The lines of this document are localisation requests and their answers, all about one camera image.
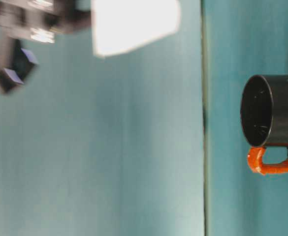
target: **orange mug handle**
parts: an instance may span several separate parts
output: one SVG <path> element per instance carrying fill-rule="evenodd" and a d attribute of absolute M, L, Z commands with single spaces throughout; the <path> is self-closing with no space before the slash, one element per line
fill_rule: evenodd
<path fill-rule="evenodd" d="M 254 173 L 260 173 L 261 175 L 288 173 L 288 157 L 279 164 L 264 164 L 263 155 L 265 154 L 265 151 L 266 147 L 252 147 L 250 149 L 248 154 L 248 165 Z"/>

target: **black mug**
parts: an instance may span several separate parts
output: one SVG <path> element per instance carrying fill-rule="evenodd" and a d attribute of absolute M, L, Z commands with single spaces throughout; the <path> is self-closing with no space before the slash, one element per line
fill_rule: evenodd
<path fill-rule="evenodd" d="M 245 85 L 241 101 L 241 125 L 252 146 L 248 164 L 254 172 L 288 172 L 288 158 L 279 164 L 263 164 L 269 146 L 288 150 L 288 75 L 254 75 Z"/>

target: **table surface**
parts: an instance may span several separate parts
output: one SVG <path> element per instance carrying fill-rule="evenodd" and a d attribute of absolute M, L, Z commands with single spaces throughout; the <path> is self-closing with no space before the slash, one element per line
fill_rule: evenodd
<path fill-rule="evenodd" d="M 0 236 L 203 235 L 199 1 L 182 11 L 129 55 L 93 57 L 90 30 L 26 42 L 39 68 L 0 95 Z"/>
<path fill-rule="evenodd" d="M 260 176 L 246 163 L 240 99 L 254 74 L 288 74 L 288 2 L 205 0 L 207 235 L 288 235 L 288 174 Z M 286 158 L 269 148 L 266 162 Z"/>

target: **teal backdrop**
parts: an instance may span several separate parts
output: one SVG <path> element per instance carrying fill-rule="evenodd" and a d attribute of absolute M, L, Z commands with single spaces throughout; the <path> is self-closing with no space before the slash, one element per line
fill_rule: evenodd
<path fill-rule="evenodd" d="M 209 236 L 288 235 L 288 174 L 253 174 L 240 126 L 254 74 L 288 74 L 288 1 L 204 0 L 206 229 Z M 265 161 L 286 158 L 269 148 Z"/>
<path fill-rule="evenodd" d="M 95 58 L 90 30 L 25 43 L 40 66 L 0 95 L 0 236 L 204 234 L 200 2 L 181 4 L 177 35 L 128 55 Z"/>

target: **light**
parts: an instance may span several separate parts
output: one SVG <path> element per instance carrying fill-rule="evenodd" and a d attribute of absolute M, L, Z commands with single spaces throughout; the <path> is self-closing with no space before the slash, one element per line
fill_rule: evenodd
<path fill-rule="evenodd" d="M 128 53 L 178 31 L 178 0 L 92 0 L 96 56 Z"/>
<path fill-rule="evenodd" d="M 40 10 L 53 11 L 54 1 L 53 0 L 30 0 L 28 5 Z"/>
<path fill-rule="evenodd" d="M 42 43 L 54 43 L 54 33 L 44 29 L 31 28 L 31 39 Z"/>

